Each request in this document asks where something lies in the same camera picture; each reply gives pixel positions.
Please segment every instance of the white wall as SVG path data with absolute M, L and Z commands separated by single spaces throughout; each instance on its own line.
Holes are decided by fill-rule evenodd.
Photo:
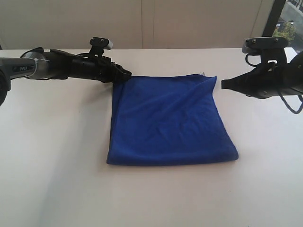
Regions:
M 241 47 L 261 36 L 274 0 L 9 0 L 0 7 L 4 49 Z

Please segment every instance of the table surface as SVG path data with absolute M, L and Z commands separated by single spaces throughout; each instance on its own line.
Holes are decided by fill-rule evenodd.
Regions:
M 0 57 L 23 52 L 2 50 Z M 286 52 L 289 60 L 295 56 Z M 302 225 L 303 114 L 289 112 L 279 97 L 221 90 L 222 79 L 252 69 L 241 49 L 111 50 L 105 56 L 134 75 L 217 75 L 215 103 L 239 160 L 107 165 L 110 84 L 16 79 L 0 108 L 1 226 Z M 299 105 L 296 97 L 288 100 Z

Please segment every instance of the microfiber towel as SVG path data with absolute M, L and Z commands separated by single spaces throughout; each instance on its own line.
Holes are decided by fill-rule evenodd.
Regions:
M 238 159 L 213 99 L 216 77 L 132 77 L 113 85 L 107 163 L 175 166 Z

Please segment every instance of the blue towel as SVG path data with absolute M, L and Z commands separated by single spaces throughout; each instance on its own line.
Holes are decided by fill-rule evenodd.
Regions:
M 238 159 L 213 99 L 216 77 L 132 77 L 114 84 L 107 163 L 174 166 Z

